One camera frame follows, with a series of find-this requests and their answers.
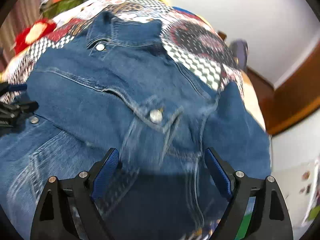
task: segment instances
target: blue denim fabric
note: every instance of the blue denim fabric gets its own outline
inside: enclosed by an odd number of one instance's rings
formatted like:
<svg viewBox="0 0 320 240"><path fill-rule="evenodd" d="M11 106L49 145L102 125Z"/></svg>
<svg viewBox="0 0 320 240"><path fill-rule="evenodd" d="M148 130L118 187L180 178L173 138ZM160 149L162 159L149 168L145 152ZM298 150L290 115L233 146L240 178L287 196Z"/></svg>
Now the blue denim fabric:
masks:
<svg viewBox="0 0 320 240"><path fill-rule="evenodd" d="M123 22L102 12L37 61L27 84L40 121L0 138L0 203L25 239L47 178L74 177L110 147L123 168L96 206L115 239L179 239L221 218L227 202L204 164L207 147L248 176L270 173L268 136L237 85L211 90L166 54L160 31L159 20ZM163 113L158 124L153 109Z"/></svg>

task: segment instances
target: red plush toy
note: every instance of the red plush toy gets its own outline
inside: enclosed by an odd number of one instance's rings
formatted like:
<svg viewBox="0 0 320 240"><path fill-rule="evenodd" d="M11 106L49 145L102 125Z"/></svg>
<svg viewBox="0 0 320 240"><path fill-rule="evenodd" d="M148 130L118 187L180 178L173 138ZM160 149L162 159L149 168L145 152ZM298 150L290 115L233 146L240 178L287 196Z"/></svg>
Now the red plush toy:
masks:
<svg viewBox="0 0 320 240"><path fill-rule="evenodd" d="M16 43L14 46L16 55L36 40L39 40L41 37L53 32L56 27L57 25L54 21L44 18L36 21L32 27L28 27L23 30L23 32L18 34L16 37Z"/></svg>

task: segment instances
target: black and white checkered pattern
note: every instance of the black and white checkered pattern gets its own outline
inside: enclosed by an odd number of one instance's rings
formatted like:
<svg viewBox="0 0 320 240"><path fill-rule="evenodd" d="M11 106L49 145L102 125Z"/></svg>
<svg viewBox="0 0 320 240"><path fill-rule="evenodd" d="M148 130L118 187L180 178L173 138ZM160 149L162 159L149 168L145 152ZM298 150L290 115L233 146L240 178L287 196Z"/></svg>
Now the black and white checkered pattern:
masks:
<svg viewBox="0 0 320 240"><path fill-rule="evenodd" d="M172 10L170 6L165 5L163 2L160 2L159 0L126 0L126 2L135 2L143 4L160 13L168 13Z"/></svg>
<svg viewBox="0 0 320 240"><path fill-rule="evenodd" d="M219 63L183 51L171 42L162 40L162 43L168 55L175 62L182 63L210 88L218 90L221 73L221 66Z"/></svg>
<svg viewBox="0 0 320 240"><path fill-rule="evenodd" d="M62 37L58 42L54 42L43 37L31 45L29 51L26 52L26 55L30 56L31 60L37 61L47 48L51 47L53 49L61 49L66 43L72 41L73 38L74 36L67 35Z"/></svg>

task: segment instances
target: blue gripper pad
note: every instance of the blue gripper pad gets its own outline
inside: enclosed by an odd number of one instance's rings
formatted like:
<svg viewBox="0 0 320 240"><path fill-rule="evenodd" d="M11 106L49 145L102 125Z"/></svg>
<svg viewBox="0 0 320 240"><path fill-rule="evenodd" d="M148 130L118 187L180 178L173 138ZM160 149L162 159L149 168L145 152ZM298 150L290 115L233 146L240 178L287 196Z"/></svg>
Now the blue gripper pad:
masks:
<svg viewBox="0 0 320 240"><path fill-rule="evenodd" d="M96 200L104 195L108 183L118 166L118 163L119 152L117 149L114 149L93 181L91 193L91 198L93 200Z"/></svg>
<svg viewBox="0 0 320 240"><path fill-rule="evenodd" d="M204 162L221 196L230 200L232 198L231 182L210 149L206 149L204 152Z"/></svg>

